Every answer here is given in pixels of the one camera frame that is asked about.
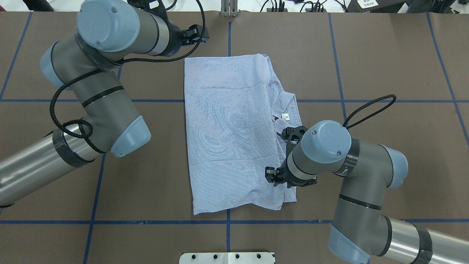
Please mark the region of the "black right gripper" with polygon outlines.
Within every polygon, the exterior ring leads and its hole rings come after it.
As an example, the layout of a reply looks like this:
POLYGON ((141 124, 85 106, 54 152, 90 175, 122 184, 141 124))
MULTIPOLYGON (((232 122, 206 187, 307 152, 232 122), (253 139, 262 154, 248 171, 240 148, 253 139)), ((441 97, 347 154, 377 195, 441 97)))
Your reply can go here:
POLYGON ((291 153, 293 149, 300 143, 300 140, 303 138, 307 131, 307 128, 304 126, 298 127, 286 127, 283 129, 280 137, 283 140, 286 140, 286 159, 283 161, 280 167, 265 167, 265 178, 268 182, 273 183, 276 187, 279 184, 287 184, 287 188, 291 187, 307 187, 317 183, 316 175, 310 175, 302 172, 298 169, 298 172, 294 174, 289 169, 289 163, 293 164, 294 169, 297 168, 295 163, 292 160, 291 153))

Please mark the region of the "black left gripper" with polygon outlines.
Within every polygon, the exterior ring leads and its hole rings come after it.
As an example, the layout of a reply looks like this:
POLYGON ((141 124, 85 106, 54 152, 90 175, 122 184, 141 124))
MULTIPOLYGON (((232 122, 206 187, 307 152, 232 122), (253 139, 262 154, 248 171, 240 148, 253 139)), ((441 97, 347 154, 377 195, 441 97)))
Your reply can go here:
POLYGON ((204 25, 179 28, 169 20, 162 0, 129 0, 138 15, 139 34, 131 47, 136 53, 150 56, 173 56, 181 47, 206 43, 210 39, 204 25))

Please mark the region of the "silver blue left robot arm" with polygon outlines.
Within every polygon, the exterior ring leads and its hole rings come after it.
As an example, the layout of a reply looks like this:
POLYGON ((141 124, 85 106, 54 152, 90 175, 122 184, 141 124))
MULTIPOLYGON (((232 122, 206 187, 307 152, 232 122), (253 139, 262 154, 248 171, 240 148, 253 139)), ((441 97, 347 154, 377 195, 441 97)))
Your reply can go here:
POLYGON ((1 161, 1 211, 111 152, 123 157, 151 133, 115 70, 129 62, 174 62, 209 39, 201 25, 180 29, 161 0, 86 0, 77 25, 41 57, 45 78, 57 87, 49 105, 55 129, 1 161))

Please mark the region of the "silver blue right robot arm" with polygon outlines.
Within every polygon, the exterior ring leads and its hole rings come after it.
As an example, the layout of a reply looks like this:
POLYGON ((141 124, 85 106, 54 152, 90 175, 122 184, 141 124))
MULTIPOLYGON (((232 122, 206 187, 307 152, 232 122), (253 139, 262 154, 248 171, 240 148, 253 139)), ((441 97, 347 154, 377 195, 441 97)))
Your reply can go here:
POLYGON ((371 256, 400 264, 467 264, 468 241, 382 214, 385 192, 399 187, 408 174, 404 154, 352 137, 340 123, 317 122, 310 129, 288 127, 283 138, 298 138, 287 147, 278 168, 266 167, 265 178, 275 186, 307 187, 318 174, 342 177, 330 227, 329 250, 352 264, 371 256))

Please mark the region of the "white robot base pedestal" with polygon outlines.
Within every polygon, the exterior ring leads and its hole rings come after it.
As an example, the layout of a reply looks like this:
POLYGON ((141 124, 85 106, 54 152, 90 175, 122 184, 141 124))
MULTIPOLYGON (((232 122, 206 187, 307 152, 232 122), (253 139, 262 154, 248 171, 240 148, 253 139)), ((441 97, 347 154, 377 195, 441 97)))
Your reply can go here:
POLYGON ((179 264, 275 264, 275 253, 271 252, 210 252, 184 253, 179 264))

